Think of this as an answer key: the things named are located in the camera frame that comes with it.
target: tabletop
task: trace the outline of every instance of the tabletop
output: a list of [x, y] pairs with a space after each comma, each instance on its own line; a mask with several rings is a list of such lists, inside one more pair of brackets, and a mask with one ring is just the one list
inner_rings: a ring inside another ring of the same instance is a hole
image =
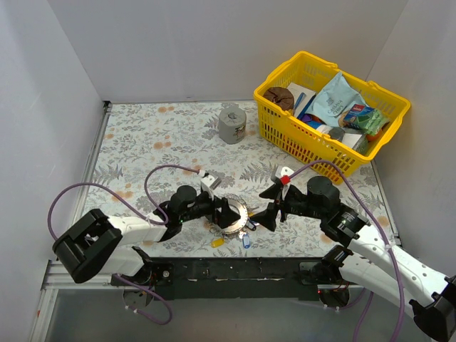
[[[226, 144], [217, 131], [218, 115], [228, 106], [240, 107], [247, 114], [246, 137], [235, 145]], [[276, 165], [293, 170], [303, 165], [259, 135], [255, 102], [113, 105], [93, 181], [108, 186], [148, 214], [155, 208], [144, 193], [144, 179], [151, 169], [163, 164], [209, 171], [222, 180], [215, 190], [218, 197], [241, 197], [253, 212], [263, 210], [268, 203], [258, 194], [272, 184], [270, 176]], [[293, 179], [293, 184], [305, 193], [306, 181], [315, 175], [313, 170], [306, 170]], [[163, 169], [152, 175], [148, 188], [155, 200], [164, 202], [180, 185], [199, 189], [199, 180], [188, 171]], [[348, 180], [393, 239], [372, 165], [361, 166]], [[363, 213], [348, 188], [344, 184], [338, 188], [341, 200]], [[88, 193], [84, 212], [93, 208], [107, 215], [133, 214], [115, 197], [94, 187]], [[212, 248], [211, 242], [219, 236], [218, 230], [201, 218], [184, 223], [182, 231], [166, 242], [145, 242], [140, 247], [151, 257], [322, 257], [334, 245], [320, 230], [318, 220], [294, 216], [278, 223], [275, 232], [262, 226], [249, 232], [248, 249], [237, 237]]]

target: light blue bag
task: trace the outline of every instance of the light blue bag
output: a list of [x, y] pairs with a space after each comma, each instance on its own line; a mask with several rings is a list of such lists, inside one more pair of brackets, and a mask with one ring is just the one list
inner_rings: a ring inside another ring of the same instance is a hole
[[367, 104], [339, 71], [316, 95], [306, 114], [315, 115], [328, 126], [339, 127], [338, 119], [341, 114], [354, 105]]

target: yellow basket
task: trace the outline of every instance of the yellow basket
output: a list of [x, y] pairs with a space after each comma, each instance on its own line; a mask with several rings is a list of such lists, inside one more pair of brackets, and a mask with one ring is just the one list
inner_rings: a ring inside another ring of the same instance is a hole
[[[408, 100], [373, 81], [365, 82], [342, 71], [348, 84], [364, 97], [367, 104], [381, 110], [390, 119], [382, 135], [369, 143], [366, 155], [361, 155], [329, 135], [314, 130], [296, 119], [291, 111], [284, 111], [263, 97], [270, 87], [286, 88], [291, 82], [319, 92], [339, 71], [337, 64], [301, 51], [268, 76], [254, 91], [254, 99], [258, 104], [259, 131], [263, 138], [305, 164], [318, 159], [330, 160], [339, 166], [345, 176], [349, 176], [362, 164], [370, 162], [394, 136], [410, 108]], [[336, 184], [342, 182], [337, 171], [329, 165], [318, 164], [312, 168]]]

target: gray floor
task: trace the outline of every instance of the gray floor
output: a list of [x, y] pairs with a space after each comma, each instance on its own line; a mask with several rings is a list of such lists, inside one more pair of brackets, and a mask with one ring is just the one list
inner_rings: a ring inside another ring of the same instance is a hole
[[[174, 320], [157, 326], [126, 311], [122, 291], [60, 290], [46, 341], [352, 341], [367, 296], [340, 313], [293, 299], [192, 299], [172, 302]], [[165, 317], [161, 304], [147, 310]], [[398, 308], [374, 297], [359, 341], [389, 341]], [[429, 341], [407, 318], [398, 341]]]

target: blue pen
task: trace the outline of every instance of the blue pen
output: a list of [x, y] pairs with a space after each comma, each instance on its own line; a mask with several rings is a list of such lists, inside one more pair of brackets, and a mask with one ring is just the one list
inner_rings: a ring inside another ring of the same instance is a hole
[[296, 100], [296, 102], [294, 103], [293, 110], [296, 110], [298, 108], [298, 105], [299, 105], [299, 103], [301, 103], [303, 96], [304, 96], [304, 93], [301, 93], [301, 95], [298, 97], [298, 100]]

